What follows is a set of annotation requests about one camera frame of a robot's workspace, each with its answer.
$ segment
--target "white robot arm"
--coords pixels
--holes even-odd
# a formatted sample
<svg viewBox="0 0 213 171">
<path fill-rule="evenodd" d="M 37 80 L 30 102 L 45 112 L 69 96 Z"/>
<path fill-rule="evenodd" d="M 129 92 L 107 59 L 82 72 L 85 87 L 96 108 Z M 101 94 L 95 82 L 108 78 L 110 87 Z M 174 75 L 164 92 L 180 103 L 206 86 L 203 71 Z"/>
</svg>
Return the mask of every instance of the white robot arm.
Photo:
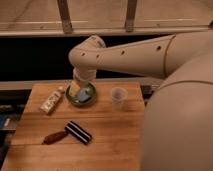
<svg viewBox="0 0 213 171">
<path fill-rule="evenodd" d="M 213 32 L 184 33 L 106 48 L 92 36 L 73 48 L 74 77 L 97 69 L 167 78 L 145 109 L 143 171 L 213 170 Z"/>
</svg>

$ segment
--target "plastic cup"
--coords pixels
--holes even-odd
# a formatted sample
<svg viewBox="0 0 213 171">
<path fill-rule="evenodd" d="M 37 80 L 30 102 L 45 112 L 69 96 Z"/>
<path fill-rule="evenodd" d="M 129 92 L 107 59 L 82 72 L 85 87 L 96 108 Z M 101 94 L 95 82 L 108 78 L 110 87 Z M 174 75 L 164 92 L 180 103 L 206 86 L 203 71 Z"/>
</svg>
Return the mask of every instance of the plastic cup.
<svg viewBox="0 0 213 171">
<path fill-rule="evenodd" d="M 124 101 L 127 98 L 127 91 L 121 87 L 114 87 L 111 89 L 112 105 L 114 109 L 121 110 L 123 108 Z"/>
</svg>

